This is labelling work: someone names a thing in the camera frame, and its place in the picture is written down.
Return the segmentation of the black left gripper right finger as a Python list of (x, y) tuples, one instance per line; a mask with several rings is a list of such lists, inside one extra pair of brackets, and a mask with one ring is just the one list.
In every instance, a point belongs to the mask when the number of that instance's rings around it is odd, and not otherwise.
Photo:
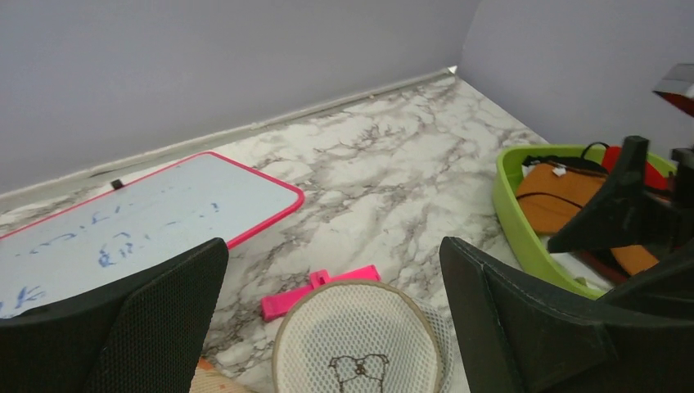
[(692, 244), (596, 300), (457, 237), (439, 260), (471, 391), (692, 391)]

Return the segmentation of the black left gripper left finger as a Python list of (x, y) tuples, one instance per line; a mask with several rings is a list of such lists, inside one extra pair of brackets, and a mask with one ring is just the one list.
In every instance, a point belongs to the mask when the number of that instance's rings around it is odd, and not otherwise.
[(228, 265), (220, 238), (1, 322), (4, 392), (187, 392)]

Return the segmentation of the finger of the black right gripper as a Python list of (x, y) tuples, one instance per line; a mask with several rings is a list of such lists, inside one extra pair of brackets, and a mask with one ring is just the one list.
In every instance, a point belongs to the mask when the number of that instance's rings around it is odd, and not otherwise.
[(673, 252), (671, 204), (646, 189), (649, 141), (624, 139), (604, 184), (548, 241), (548, 251), (591, 251), (640, 245), (652, 254)]

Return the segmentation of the white mesh laundry bag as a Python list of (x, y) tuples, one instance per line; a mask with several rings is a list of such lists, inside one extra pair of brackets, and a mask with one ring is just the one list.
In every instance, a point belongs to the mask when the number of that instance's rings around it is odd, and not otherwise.
[(448, 392), (453, 325), (382, 282), (333, 282), (294, 305), (273, 347), (276, 392)]

